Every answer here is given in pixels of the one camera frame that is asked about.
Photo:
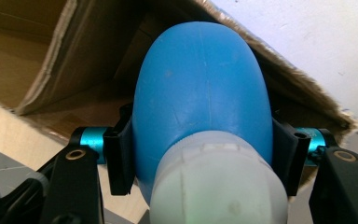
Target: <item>brass ring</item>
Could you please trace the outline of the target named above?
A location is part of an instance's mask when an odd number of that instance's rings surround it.
[[[68,152],[66,154],[65,158],[68,161],[75,161],[75,160],[78,160],[78,159],[84,157],[84,155],[86,155],[85,150],[83,150],[83,149],[75,149],[75,150],[72,150],[72,151]]]
[[[346,151],[335,151],[334,155],[339,158],[342,159],[343,161],[357,161],[356,157],[354,157],[351,153],[346,152]]]

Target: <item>cardboard box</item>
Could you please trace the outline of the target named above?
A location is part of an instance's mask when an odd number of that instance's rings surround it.
[[[0,1],[0,105],[65,142],[78,126],[113,126],[148,48],[167,28],[212,21],[253,49],[274,111],[340,142],[358,121],[307,74],[207,0]]]

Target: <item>wooden surface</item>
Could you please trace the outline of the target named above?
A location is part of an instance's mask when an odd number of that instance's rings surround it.
[[[36,170],[64,145],[46,137],[25,121],[0,107],[0,152],[10,158]],[[138,187],[133,186],[131,195],[113,197],[109,193],[106,169],[99,166],[104,206],[126,218],[138,223],[148,208]]]

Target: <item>white rounded cap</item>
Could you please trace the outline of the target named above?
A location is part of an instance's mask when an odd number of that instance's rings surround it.
[[[172,146],[158,165],[152,224],[286,223],[281,180],[247,142],[208,131]]]

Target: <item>white wall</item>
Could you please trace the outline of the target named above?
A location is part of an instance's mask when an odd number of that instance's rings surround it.
[[[358,117],[358,0],[212,0]]]

